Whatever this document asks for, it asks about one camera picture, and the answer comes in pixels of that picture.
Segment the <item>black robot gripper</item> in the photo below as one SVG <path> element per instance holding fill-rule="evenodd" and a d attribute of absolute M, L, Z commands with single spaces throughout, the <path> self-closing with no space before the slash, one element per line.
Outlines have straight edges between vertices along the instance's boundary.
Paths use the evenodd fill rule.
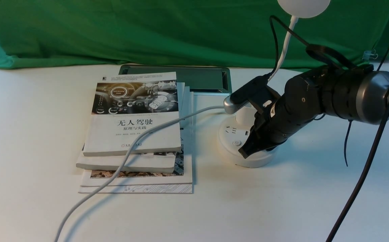
<path fill-rule="evenodd" d="M 238 152 L 243 158 L 283 144 L 319 114 L 336 116 L 332 84 L 336 68 L 321 66 L 289 79 L 285 92 L 271 106 L 257 112 L 253 132 Z"/>

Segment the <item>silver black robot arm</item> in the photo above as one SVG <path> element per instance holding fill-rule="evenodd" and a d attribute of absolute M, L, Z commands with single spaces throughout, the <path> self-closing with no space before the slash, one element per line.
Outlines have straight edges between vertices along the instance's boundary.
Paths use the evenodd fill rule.
<path fill-rule="evenodd" d="M 389 105 L 389 72 L 373 65 L 351 70 L 321 66 L 290 78 L 279 95 L 256 77 L 241 88 L 243 98 L 256 110 L 244 145 L 243 158 L 271 151 L 318 115 L 378 125 Z"/>

